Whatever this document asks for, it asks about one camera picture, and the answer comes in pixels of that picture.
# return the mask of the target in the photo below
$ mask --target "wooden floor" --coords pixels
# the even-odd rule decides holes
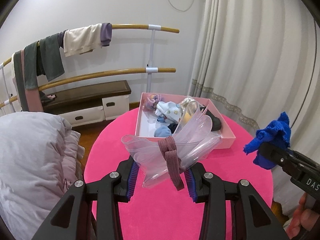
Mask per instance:
[[[79,145],[85,148],[85,154],[81,160],[82,169],[87,163],[88,156],[90,154],[91,148],[101,131],[110,123],[111,121],[105,121],[98,124],[84,125],[81,127],[75,127],[74,130],[81,133]],[[272,202],[271,206],[272,212],[275,214],[279,222],[284,225],[284,223],[289,219],[287,216],[282,214],[281,205],[277,202]]]

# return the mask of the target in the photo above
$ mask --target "round pink table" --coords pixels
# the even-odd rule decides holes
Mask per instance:
[[[129,111],[110,123],[92,146],[84,171],[86,183],[100,180],[115,171],[129,153],[121,143],[122,136],[134,134],[138,109]],[[273,181],[271,171],[252,163],[255,153],[248,156],[242,151],[252,136],[233,120],[224,117],[236,136],[230,149],[213,150],[202,161],[207,171],[221,179],[238,182],[247,179],[271,206]],[[142,187],[144,174],[139,171],[134,195],[129,203],[119,203],[124,240],[197,240],[201,228],[204,204],[193,203],[185,188],[177,191],[170,180],[147,189]],[[96,214],[96,203],[92,205]],[[231,239],[230,202],[226,202],[226,239]]]

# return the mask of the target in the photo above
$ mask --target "beige garment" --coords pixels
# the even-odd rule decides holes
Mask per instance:
[[[64,54],[66,57],[101,48],[102,24],[90,25],[83,28],[67,30],[63,37]]]
[[[13,53],[12,57],[11,57],[11,76],[12,76],[12,82],[14,84],[14,88],[16,89],[16,92],[17,92],[18,102],[19,102],[19,105],[21,106],[20,97],[19,97],[19,93],[18,93],[18,87],[17,87],[17,81],[16,81],[16,74],[14,72],[14,62],[13,62],[14,54],[15,53]]]

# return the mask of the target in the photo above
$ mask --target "white wall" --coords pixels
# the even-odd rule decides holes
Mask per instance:
[[[187,8],[191,0],[171,0]],[[156,24],[180,29],[179,34],[156,32],[154,65],[175,67],[176,73],[154,74],[152,92],[186,94],[191,78],[205,0],[195,0],[187,12],[172,8],[168,0],[19,0],[0,29],[0,61],[17,50],[65,29],[91,24]],[[151,31],[114,30],[109,47],[65,58],[66,73],[60,79],[104,70],[144,67],[148,63]],[[10,80],[9,67],[5,67]],[[146,74],[107,77],[73,83],[48,90],[64,90],[98,82],[127,79],[132,89],[130,101],[140,100],[146,89]],[[39,85],[46,78],[39,78]],[[4,101],[3,84],[0,100]]]

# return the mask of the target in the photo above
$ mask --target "human hand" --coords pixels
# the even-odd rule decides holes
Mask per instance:
[[[299,206],[294,211],[291,223],[286,230],[290,239],[299,234],[301,226],[303,226],[306,230],[311,231],[319,218],[319,214],[310,209],[304,208],[306,197],[307,193],[304,193],[300,198]]]

